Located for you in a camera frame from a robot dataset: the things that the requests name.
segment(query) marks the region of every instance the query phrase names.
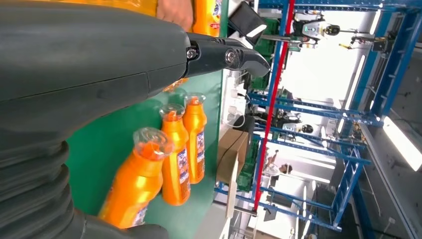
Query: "blue shelving rack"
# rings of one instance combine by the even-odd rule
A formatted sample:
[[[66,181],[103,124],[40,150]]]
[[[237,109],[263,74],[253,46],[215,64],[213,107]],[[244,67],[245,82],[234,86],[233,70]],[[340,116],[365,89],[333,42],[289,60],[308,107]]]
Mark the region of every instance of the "blue shelving rack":
[[[282,140],[268,140],[271,143],[276,143],[276,144],[280,144],[280,145],[294,147],[294,148],[297,148],[297,149],[300,149],[300,150],[312,151],[312,152],[323,154],[323,155],[330,155],[330,156],[342,158],[344,165],[345,165],[345,173],[344,173],[344,175],[341,179],[341,182],[339,184],[339,188],[338,188],[337,193],[334,197],[334,200],[333,200],[332,204],[330,204],[330,205],[322,204],[322,203],[315,202],[315,201],[312,201],[312,200],[304,200],[303,198],[296,197],[294,195],[290,195],[290,194],[287,194],[287,193],[284,193],[284,192],[279,192],[277,190],[273,190],[273,189],[270,189],[270,188],[259,187],[259,190],[267,191],[272,197],[274,195],[281,195],[281,196],[286,197],[287,199],[291,200],[296,206],[298,206],[298,208],[300,210],[306,211],[306,215],[311,215],[312,216],[311,218],[309,218],[309,216],[303,217],[303,214],[296,214],[296,213],[293,213],[291,211],[279,208],[277,206],[272,206],[271,204],[259,202],[259,206],[264,207],[264,208],[268,208],[268,209],[271,209],[271,210],[275,210],[277,212],[281,212],[281,213],[284,213],[284,214],[288,214],[290,216],[299,217],[299,219],[304,220],[304,221],[309,220],[311,223],[314,223],[314,224],[317,224],[319,226],[326,227],[326,228],[329,228],[329,229],[332,229],[332,230],[335,230],[335,231],[341,231],[341,227],[339,226],[339,223],[340,223],[341,217],[344,213],[344,210],[347,206],[347,203],[349,202],[349,199],[352,195],[353,188],[357,183],[357,180],[359,178],[362,167],[363,167],[363,165],[370,164],[370,161],[361,158],[360,154],[359,154],[359,150],[366,149],[366,145],[361,144],[361,143],[351,143],[351,142],[348,142],[348,141],[342,140],[342,139],[340,139],[340,140],[326,139],[326,138],[321,138],[321,137],[317,137],[317,136],[313,136],[313,135],[286,131],[286,130],[282,130],[282,129],[278,129],[278,128],[272,128],[271,130],[284,132],[284,133],[293,133],[295,136],[302,137],[302,138],[309,140],[310,142],[318,145],[320,147],[320,149],[302,146],[302,145],[299,145],[299,144],[288,143],[288,142],[285,142],[285,141],[282,141]],[[262,138],[259,135],[254,135],[254,138],[258,139],[258,140],[262,140]],[[337,151],[337,150],[334,150],[332,148],[324,148],[324,146],[322,144],[323,141],[327,141],[329,143],[336,144],[336,145],[338,145],[338,147],[341,150]],[[260,144],[259,152],[262,153],[262,144]],[[256,200],[256,198],[254,198],[254,195],[255,195],[254,192],[258,188],[257,177],[259,177],[259,173],[257,172],[257,169],[258,169],[258,167],[255,168],[255,175],[254,175],[253,186],[252,186],[252,188],[253,188],[252,196],[247,198],[247,197],[243,197],[243,196],[240,196],[240,195],[236,195],[237,199],[240,199],[240,200],[243,200],[243,201],[246,201],[246,202],[249,202],[249,203],[253,203]],[[223,185],[221,183],[214,190],[216,192],[228,195],[228,192],[223,189]],[[322,210],[329,211],[330,220],[324,221],[324,220],[318,218],[316,215],[314,215],[312,212],[308,211],[306,208],[304,208],[302,206],[303,202],[306,202],[307,205],[311,205],[311,206],[314,206],[314,207],[318,207]]]
[[[276,8],[282,10],[281,23],[280,23],[280,35],[285,35],[287,13],[289,9],[288,0],[260,0],[259,8]],[[286,131],[283,129],[270,127],[270,131],[276,131],[281,133],[288,133],[294,136],[304,138],[311,143],[320,146],[320,148],[308,147],[303,145],[298,145],[292,142],[287,142],[285,140],[272,140],[267,139],[268,142],[277,143],[289,147],[296,148],[298,150],[307,150],[319,154],[330,155],[336,158],[342,159],[345,167],[343,177],[339,183],[337,193],[331,205],[324,205],[318,202],[311,200],[303,200],[293,195],[289,195],[283,192],[278,192],[272,189],[260,187],[257,185],[258,177],[261,177],[262,172],[259,172],[259,167],[256,166],[255,174],[253,179],[252,187],[252,196],[250,198],[236,195],[240,200],[244,200],[250,203],[256,203],[256,200],[259,200],[259,197],[255,197],[255,192],[267,191],[271,195],[282,195],[294,202],[301,210],[307,211],[306,208],[303,208],[301,205],[295,201],[301,203],[306,202],[308,205],[321,208],[323,210],[328,210],[330,215],[330,220],[323,221],[319,219],[316,215],[311,214],[307,211],[307,215],[311,215],[312,218],[303,217],[302,214],[296,214],[291,211],[287,211],[275,206],[268,205],[266,203],[259,202],[258,205],[276,210],[287,215],[298,217],[301,220],[309,220],[311,223],[327,227],[332,230],[340,231],[340,220],[344,213],[344,210],[348,204],[350,197],[356,197],[357,199],[362,198],[361,192],[359,190],[358,178],[363,169],[363,166],[369,164],[370,161],[361,158],[360,151],[366,150],[366,145],[358,142],[350,142],[347,138],[350,133],[353,122],[364,123],[374,126],[383,125],[383,117],[388,115],[394,97],[397,93],[400,82],[403,78],[403,75],[406,71],[406,67],[409,63],[409,60],[412,55],[413,48],[419,34],[421,33],[422,28],[422,0],[296,0],[294,9],[307,9],[307,10],[335,10],[335,11],[381,11],[381,18],[378,23],[377,29],[375,31],[376,37],[386,36],[387,28],[393,13],[396,12],[399,14],[398,17],[402,17],[403,21],[398,32],[398,36],[395,40],[393,49],[391,53],[387,56],[388,61],[385,67],[385,70],[382,74],[382,78],[377,89],[372,89],[374,92],[374,104],[369,112],[359,111],[359,104],[364,96],[364,92],[367,90],[367,84],[369,79],[374,71],[374,64],[380,53],[378,52],[369,52],[366,55],[365,64],[362,68],[362,73],[359,78],[359,81],[356,86],[355,92],[352,92],[352,101],[348,110],[337,109],[335,107],[323,106],[318,104],[305,103],[300,101],[287,100],[282,98],[276,98],[274,108],[285,109],[288,111],[296,111],[307,114],[318,115],[322,117],[328,117],[333,119],[343,119],[345,124],[342,132],[340,132],[341,138],[337,139],[328,139],[321,138],[317,136],[307,135],[298,132]],[[283,42],[277,42],[274,58],[274,67],[273,74],[270,78],[269,91],[268,94],[248,94],[251,98],[251,103],[255,105],[270,106],[270,99],[272,97],[272,92],[275,86],[275,72],[278,67],[281,67],[280,56],[281,48]],[[258,130],[266,129],[266,126],[256,124]],[[262,142],[260,136],[255,135],[256,139]],[[323,147],[322,142],[326,141],[330,145],[336,145],[336,147]],[[257,157],[257,165],[262,164],[261,154],[265,154],[265,148],[259,146],[259,153]],[[223,190],[222,184],[215,188],[216,192],[227,194],[227,191]],[[365,210],[365,205],[362,200],[358,200],[356,205],[359,206],[358,214],[360,218],[368,218],[368,215]],[[365,238],[374,238],[373,233],[367,232],[362,229],[364,232]]]

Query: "bottle cap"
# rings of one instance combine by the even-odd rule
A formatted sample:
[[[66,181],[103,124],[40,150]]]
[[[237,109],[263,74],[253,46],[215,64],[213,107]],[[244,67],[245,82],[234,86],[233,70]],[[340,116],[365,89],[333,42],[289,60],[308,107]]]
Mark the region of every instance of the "bottle cap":
[[[160,115],[165,121],[180,120],[185,113],[185,108],[178,104],[164,105],[160,109]]]
[[[133,142],[136,152],[151,160],[160,160],[174,149],[174,145],[167,135],[156,128],[145,127],[135,131]]]
[[[185,105],[187,106],[197,106],[201,105],[205,101],[205,95],[199,92],[188,93],[185,96]]]

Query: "green panel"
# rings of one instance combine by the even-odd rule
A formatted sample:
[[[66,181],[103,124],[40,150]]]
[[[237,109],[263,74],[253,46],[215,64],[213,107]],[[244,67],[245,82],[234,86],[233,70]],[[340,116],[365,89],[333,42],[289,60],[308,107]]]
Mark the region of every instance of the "green panel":
[[[192,185],[186,204],[173,207],[157,196],[149,205],[146,222],[160,224],[171,239],[193,238],[213,200],[218,144],[218,122],[221,93],[221,72],[190,78],[174,93],[161,93],[145,102],[104,116],[68,140],[71,153],[70,168],[73,198],[82,211],[96,215],[100,210],[118,167],[130,154],[132,133],[141,127],[161,127],[159,108],[168,102],[182,103],[186,92],[199,91],[206,95],[204,103],[208,124],[205,129],[206,174],[202,182]]]

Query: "ceiling light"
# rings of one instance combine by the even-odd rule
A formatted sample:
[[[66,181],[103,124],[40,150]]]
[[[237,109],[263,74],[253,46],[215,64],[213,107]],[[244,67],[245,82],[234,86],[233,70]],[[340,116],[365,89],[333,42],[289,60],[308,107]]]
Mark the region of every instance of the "ceiling light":
[[[303,203],[303,212],[302,212],[302,216],[306,217],[306,202]]]
[[[343,125],[344,125],[344,119],[341,118],[340,119],[340,123],[338,123],[338,128],[337,128],[337,132],[338,133],[341,133],[341,131],[343,130]]]
[[[265,30],[267,28],[267,25],[260,25],[259,27],[253,29],[252,31],[250,31],[250,33],[248,33],[246,36],[247,37],[254,37],[256,36],[258,33],[260,33],[261,31]]]
[[[325,127],[324,126],[322,126],[321,127],[321,138],[326,138],[327,137],[327,135],[326,135],[326,133],[325,133]]]
[[[383,130],[410,167],[414,171],[418,171],[422,165],[422,154],[416,146],[389,117],[384,119]]]
[[[380,16],[381,16],[381,10],[378,10],[375,13],[374,20],[372,21],[371,29],[369,30],[369,34],[373,35],[375,33],[375,29],[377,28],[378,21],[380,20]]]
[[[302,172],[299,172],[299,171],[296,171],[296,170],[292,170],[291,174],[295,175],[295,176],[302,177],[302,178],[313,179],[313,180],[316,180],[316,181],[319,181],[319,182],[322,182],[322,183],[329,183],[330,182],[328,179],[312,176],[312,175],[309,175],[307,173],[302,173]]]
[[[359,81],[360,73],[362,72],[363,63],[365,63],[365,55],[362,55],[359,61],[359,65],[357,66],[355,77],[353,78],[352,87],[350,88],[349,97],[347,98],[345,109],[348,110],[350,107],[350,103],[352,102],[352,96],[354,95],[357,82]]]
[[[296,217],[295,239],[298,239],[298,236],[299,236],[298,230],[299,230],[299,217]]]
[[[310,219],[312,219],[312,215],[309,215],[309,220],[306,221],[304,233],[302,234],[302,238],[304,238],[306,236],[306,234],[308,234],[309,224],[311,224]]]
[[[336,107],[337,109],[341,109],[341,103],[340,103],[340,100],[332,100],[333,101],[333,103],[332,103],[332,105],[334,106],[334,107]]]
[[[304,186],[304,200],[306,200],[306,186]]]

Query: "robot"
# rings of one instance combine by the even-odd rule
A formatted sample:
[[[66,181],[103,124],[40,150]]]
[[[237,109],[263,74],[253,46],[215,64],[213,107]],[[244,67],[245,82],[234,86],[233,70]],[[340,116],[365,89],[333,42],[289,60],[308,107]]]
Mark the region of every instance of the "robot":
[[[180,78],[270,70],[238,41],[118,8],[1,1],[0,22],[2,239],[167,239],[157,225],[119,230],[76,210],[66,139]]]

